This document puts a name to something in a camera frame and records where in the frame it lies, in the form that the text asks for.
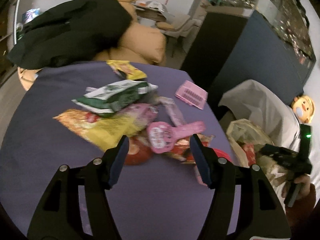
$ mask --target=human hand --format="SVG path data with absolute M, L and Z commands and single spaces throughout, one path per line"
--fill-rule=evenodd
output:
M 307 174 L 303 174 L 299 177 L 297 177 L 294 181 L 293 181 L 295 184 L 299 184 L 299 183 L 302 183 L 302 187 L 298 193 L 298 196 L 297 196 L 297 200 L 299 199 L 302 199 L 306 196 L 309 195 L 310 193 L 310 185 L 311 185 L 311 182 L 310 182 L 310 176 L 308 176 Z M 289 188 L 290 188 L 290 183 L 287 182 L 285 185 L 284 185 L 284 188 L 282 190 L 282 197 L 285 198 L 288 194 L 288 191 L 289 191 Z

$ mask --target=purple tablecloth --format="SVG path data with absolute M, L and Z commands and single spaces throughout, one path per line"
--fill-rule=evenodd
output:
M 174 98 L 187 122 L 204 121 L 206 135 L 215 135 L 211 147 L 235 159 L 209 106 L 189 106 L 174 96 L 187 73 L 175 69 L 133 64 L 158 85 L 160 96 Z M 119 81 L 105 62 L 86 62 L 45 68 L 16 110 L 0 149 L 0 201 L 17 227 L 27 233 L 33 212 L 61 164 L 86 165 L 103 153 L 52 119 L 78 108 L 71 99 L 85 88 Z M 156 121 L 171 122 L 163 106 Z M 154 155 L 139 166 L 124 166 L 118 183 L 107 192 L 116 226 L 123 240 L 195 240 L 207 216 L 214 191 L 197 183 L 193 165 Z M 81 210 L 85 211 L 80 190 Z M 235 227 L 237 212 L 231 226 Z M 88 231 L 87 219 L 83 218 Z

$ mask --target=yellow plush toy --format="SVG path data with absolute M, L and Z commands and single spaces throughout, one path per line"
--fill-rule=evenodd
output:
M 291 108 L 302 123 L 311 123 L 315 114 L 315 103 L 310 97 L 306 95 L 295 97 Z

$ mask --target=metal bolt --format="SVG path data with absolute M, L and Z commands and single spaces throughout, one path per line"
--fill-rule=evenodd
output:
M 101 163 L 102 163 L 102 159 L 100 159 L 100 158 L 96 158 L 93 160 L 94 165 L 100 165 Z
M 254 171 L 259 171 L 259 170 L 260 170 L 260 167 L 259 167 L 257 164 L 254 164 L 254 165 L 252 165 L 252 169 L 253 169 Z
M 219 159 L 218 159 L 218 162 L 219 162 L 220 164 L 226 164 L 226 163 L 227 163 L 227 160 L 226 160 L 225 158 L 219 158 Z
M 67 165 L 61 165 L 59 168 L 60 171 L 66 171 L 67 169 L 68 169 Z

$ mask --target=black cloth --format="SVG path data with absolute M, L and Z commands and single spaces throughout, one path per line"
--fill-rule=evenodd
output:
M 131 20 L 117 0 L 68 1 L 27 23 L 8 58 L 25 69 L 92 60 L 98 52 L 117 46 Z

